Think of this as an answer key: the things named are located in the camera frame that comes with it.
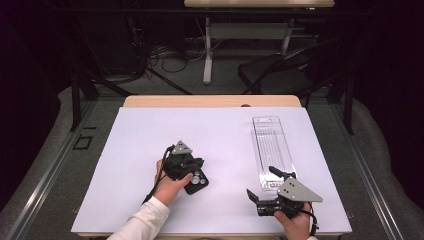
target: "hand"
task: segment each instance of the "hand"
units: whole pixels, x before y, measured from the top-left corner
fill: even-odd
[[[311,205],[305,203],[303,210],[310,212]],[[305,213],[299,213],[292,219],[289,219],[283,212],[276,211],[274,217],[283,225],[286,237],[289,240],[306,240],[309,235],[310,216]]]
[[[162,166],[162,160],[159,160],[156,163],[156,176],[155,176],[155,182],[156,179],[159,177],[159,171]],[[178,192],[181,188],[183,188],[185,185],[187,185],[191,179],[193,178],[193,174],[189,173],[187,174],[183,179],[174,181],[170,177],[166,176],[166,173],[162,171],[162,174],[159,178],[163,179],[159,182],[155,193],[153,196],[157,198],[159,201],[161,201],[166,206],[169,206],[169,204],[174,201],[175,197],[177,196]]]

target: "chair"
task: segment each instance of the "chair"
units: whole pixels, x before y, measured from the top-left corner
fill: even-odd
[[[339,41],[326,40],[312,46],[297,49],[287,55],[274,54],[241,64],[238,75],[246,84],[246,94],[296,95],[307,97],[308,107],[311,93],[332,83],[341,74],[333,74],[325,80],[315,80],[305,74],[314,64],[327,59],[339,49]]]

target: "clear plastic container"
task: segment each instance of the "clear plastic container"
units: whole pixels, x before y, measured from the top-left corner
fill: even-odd
[[[269,166],[287,173],[295,172],[280,118],[254,117],[252,140],[262,190],[277,190],[284,179],[271,173]]]

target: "white sleeve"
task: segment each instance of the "white sleeve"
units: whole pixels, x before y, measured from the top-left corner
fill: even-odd
[[[141,205],[128,222],[108,240],[151,240],[156,237],[169,215],[169,208],[152,197]]]

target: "desk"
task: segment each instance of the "desk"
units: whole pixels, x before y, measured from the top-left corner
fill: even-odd
[[[193,8],[322,8],[333,7],[333,0],[185,0]],[[203,83],[212,81],[211,38],[218,39],[283,39],[281,54],[286,54],[292,32],[293,20],[288,23],[211,23],[206,17],[206,60]]]
[[[253,107],[238,107],[243,104]],[[351,232],[306,110],[295,96],[261,95],[128,97],[72,232],[109,235],[124,225],[150,191],[156,161],[166,147],[181,139],[193,149],[194,157],[205,160],[202,169],[210,184],[193,195],[180,191],[159,237],[283,234],[273,217],[257,215],[246,194],[249,188],[261,198],[275,198],[275,192],[261,191],[251,139],[252,112],[282,119],[299,181],[324,199],[314,205],[320,224],[317,234]]]

